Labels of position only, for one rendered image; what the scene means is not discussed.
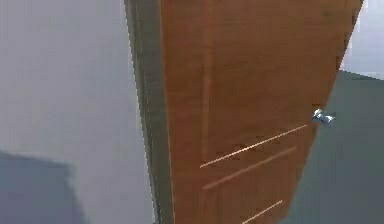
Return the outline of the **brown wooden room door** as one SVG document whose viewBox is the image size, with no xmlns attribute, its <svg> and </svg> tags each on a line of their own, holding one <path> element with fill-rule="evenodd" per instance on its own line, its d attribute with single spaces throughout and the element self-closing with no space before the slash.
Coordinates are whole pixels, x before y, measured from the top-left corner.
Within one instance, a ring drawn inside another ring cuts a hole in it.
<svg viewBox="0 0 384 224">
<path fill-rule="evenodd" d="M 277 224 L 364 0 L 159 0 L 172 224 Z"/>
</svg>

